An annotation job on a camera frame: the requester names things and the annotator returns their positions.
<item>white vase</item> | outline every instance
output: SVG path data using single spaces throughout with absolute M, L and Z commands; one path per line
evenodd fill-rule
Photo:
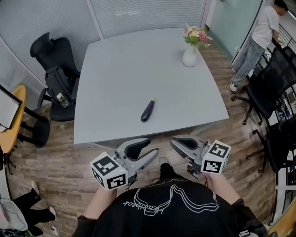
M 183 64 L 187 67 L 193 67 L 197 63 L 196 47 L 190 46 L 183 54 Z

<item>pink flower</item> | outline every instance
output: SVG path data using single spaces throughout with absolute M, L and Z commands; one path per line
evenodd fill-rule
M 204 31 L 199 33 L 199 40 L 204 43 L 208 41 L 207 34 Z

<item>flower bouquet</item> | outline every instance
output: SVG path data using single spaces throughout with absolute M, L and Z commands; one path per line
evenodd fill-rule
M 208 44 L 208 40 L 213 40 L 206 33 L 206 29 L 200 29 L 196 26 L 189 26 L 186 23 L 186 28 L 184 30 L 184 40 L 186 43 L 190 44 L 198 48 L 200 45 L 204 45 L 205 48 L 208 48 L 210 44 Z

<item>black office chair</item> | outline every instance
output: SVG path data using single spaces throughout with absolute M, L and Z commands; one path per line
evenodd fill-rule
M 259 136 L 263 149 L 247 155 L 246 159 L 249 160 L 253 155 L 264 152 L 263 166 L 258 170 L 259 173 L 264 172 L 267 160 L 275 173 L 281 168 L 294 169 L 296 156 L 293 157 L 293 161 L 287 160 L 287 157 L 289 150 L 296 149 L 296 115 L 289 120 L 281 120 L 278 124 L 270 126 L 266 139 L 257 129 L 253 131 L 253 135 L 255 134 Z
M 247 124 L 253 109 L 260 118 L 259 125 L 262 125 L 261 115 L 269 119 L 273 111 L 281 107 L 282 94 L 296 84 L 295 57 L 295 53 L 289 47 L 282 50 L 275 49 L 267 66 L 244 87 L 249 98 L 238 95 L 231 98 L 232 101 L 237 98 L 250 104 L 243 125 Z
M 69 40 L 65 37 L 56 40 L 49 39 L 48 32 L 32 44 L 30 55 L 37 59 L 47 73 L 53 68 L 60 67 L 65 76 L 70 79 L 65 85 L 71 93 L 68 99 L 72 103 L 68 107 L 63 108 L 56 98 L 45 94 L 50 88 L 45 88 L 41 92 L 37 106 L 41 107 L 43 100 L 51 101 L 50 118 L 52 120 L 59 122 L 74 120 L 80 72 L 76 69 Z

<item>eggplant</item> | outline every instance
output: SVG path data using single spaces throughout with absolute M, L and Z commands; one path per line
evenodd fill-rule
M 144 113 L 141 116 L 141 121 L 146 122 L 150 118 L 155 104 L 155 98 L 153 98 L 145 109 Z

